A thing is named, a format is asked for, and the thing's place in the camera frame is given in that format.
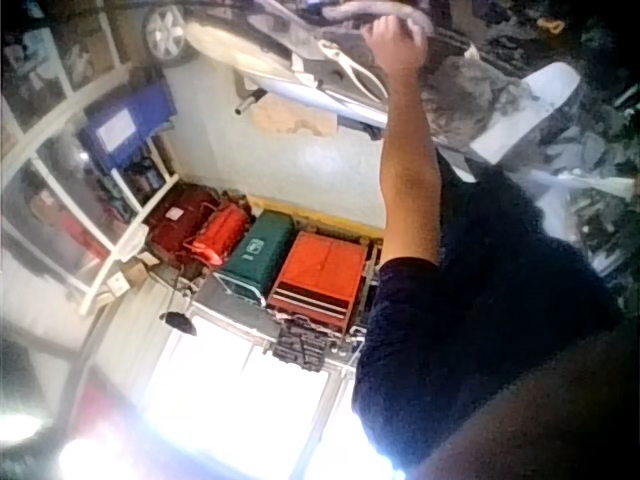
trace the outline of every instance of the sleeve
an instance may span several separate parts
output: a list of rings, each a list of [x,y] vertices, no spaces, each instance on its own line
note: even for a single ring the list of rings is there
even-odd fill
[[[447,346],[458,321],[439,277],[423,259],[382,266],[358,361],[353,410],[397,468],[419,463],[447,433],[446,412],[460,388],[455,349]]]

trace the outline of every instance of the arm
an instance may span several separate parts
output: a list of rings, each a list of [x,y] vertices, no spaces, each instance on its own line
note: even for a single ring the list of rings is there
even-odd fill
[[[406,30],[396,17],[381,18],[363,30],[390,90],[380,163],[380,187],[387,211],[381,263],[396,257],[417,257],[437,264],[440,172],[418,83],[427,45],[419,29],[410,26],[411,32]]]

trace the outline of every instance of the shelving unit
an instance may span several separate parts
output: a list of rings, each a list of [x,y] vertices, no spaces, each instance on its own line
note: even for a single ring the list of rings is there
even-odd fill
[[[95,3],[98,7],[101,7],[103,4],[101,0],[97,0]],[[14,212],[6,212],[3,209],[2,229],[12,237],[13,241],[18,242],[23,249],[39,259],[57,276],[64,279],[69,287],[72,287],[76,292],[83,295],[79,305],[79,310],[82,315],[86,315],[91,311],[92,303],[96,295],[98,295],[104,287],[104,282],[109,278],[109,275],[116,273],[118,262],[131,254],[132,248],[134,247],[132,242],[135,242],[135,246],[140,243],[141,232],[144,233],[144,228],[141,227],[141,225],[145,217],[179,178],[178,175],[169,174],[151,139],[147,142],[147,146],[150,149],[153,164],[164,180],[164,185],[158,188],[153,196],[144,202],[144,204],[136,197],[135,192],[130,188],[130,184],[127,183],[118,170],[114,169],[109,172],[112,183],[121,191],[122,196],[120,198],[123,198],[128,206],[131,207],[129,212],[133,212],[133,216],[126,224],[124,231],[118,230],[117,233],[114,233],[109,230],[108,224],[100,221],[102,217],[98,216],[96,219],[96,215],[92,216],[88,214],[90,212],[87,211],[86,202],[82,200],[84,198],[83,195],[80,195],[79,199],[77,191],[75,197],[73,191],[68,191],[68,188],[70,188],[68,179],[66,187],[64,182],[60,181],[61,178],[59,175],[64,173],[64,169],[61,170],[63,172],[62,174],[58,171],[58,164],[56,162],[58,162],[59,159],[54,157],[45,161],[48,157],[41,157],[38,154],[38,150],[43,147],[45,142],[57,136],[72,118],[83,115],[86,107],[119,86],[126,84],[129,80],[130,65],[122,64],[120,61],[107,15],[105,13],[98,13],[96,24],[100,25],[102,29],[102,32],[96,35],[104,33],[104,39],[106,39],[106,45],[103,43],[104,47],[102,51],[106,52],[108,50],[111,55],[113,68],[110,71],[97,78],[93,78],[90,83],[74,90],[73,82],[70,81],[65,71],[64,59],[61,58],[61,54],[56,46],[56,38],[53,34],[55,32],[52,33],[48,28],[42,29],[37,32],[40,35],[40,44],[44,44],[44,49],[48,54],[45,59],[46,67],[48,68],[47,72],[49,74],[54,71],[57,73],[57,78],[54,80],[54,83],[59,81],[64,95],[63,99],[49,112],[41,118],[38,118],[35,123],[29,121],[29,128],[23,130],[11,110],[11,102],[8,103],[4,96],[2,97],[3,136],[6,131],[11,134],[13,141],[10,151],[2,158],[2,192],[4,193],[7,190],[7,187],[11,185],[14,179],[17,180],[16,175],[18,172],[25,168],[31,169],[38,178],[38,186],[34,188],[37,190],[40,188],[40,183],[42,183],[46,190],[45,196],[50,198],[50,201],[55,201],[56,211],[64,211],[64,215],[66,215],[65,218],[73,224],[76,231],[85,232],[81,233],[81,235],[90,236],[90,238],[95,239],[94,244],[100,247],[100,249],[103,249],[105,254],[96,256],[95,249],[88,248],[86,245],[74,244],[73,239],[68,235],[65,237],[64,232],[61,230],[58,230],[59,233],[56,233],[56,228],[59,229],[60,227],[54,223],[48,225],[42,224],[40,230],[37,230],[34,226],[37,226],[37,221],[30,220],[33,228],[29,227],[31,228],[31,230],[29,230],[29,228],[25,227],[25,222],[22,221],[24,219],[25,208],[29,208],[30,206],[26,203],[25,198],[19,198],[13,202],[3,202],[6,204],[3,205],[3,207],[12,207]],[[17,181],[12,185],[10,190],[13,189],[16,192],[23,192],[24,189],[21,187],[22,185]],[[91,193],[90,187],[83,186],[82,188],[85,189],[85,197]],[[54,238],[52,235],[55,236],[55,242],[49,240],[50,238]],[[61,245],[65,239],[69,243],[69,247],[65,248],[65,250],[73,251],[73,253],[70,254],[72,260],[65,260],[63,255],[56,253],[56,245]]]

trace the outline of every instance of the wheel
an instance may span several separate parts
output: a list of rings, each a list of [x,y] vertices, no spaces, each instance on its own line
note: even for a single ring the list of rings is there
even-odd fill
[[[177,67],[198,56],[185,35],[184,9],[153,7],[142,21],[142,42],[149,58],[162,67]]]

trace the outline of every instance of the window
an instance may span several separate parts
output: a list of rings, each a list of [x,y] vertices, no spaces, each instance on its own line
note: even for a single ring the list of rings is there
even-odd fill
[[[351,411],[353,384],[353,380],[349,380],[343,385],[322,441],[307,466],[305,480],[404,478],[402,472],[394,472],[387,458],[375,451],[365,436],[360,419]]]
[[[328,372],[307,372],[195,317],[151,385],[147,418],[172,441],[243,473],[287,478],[309,437]]]

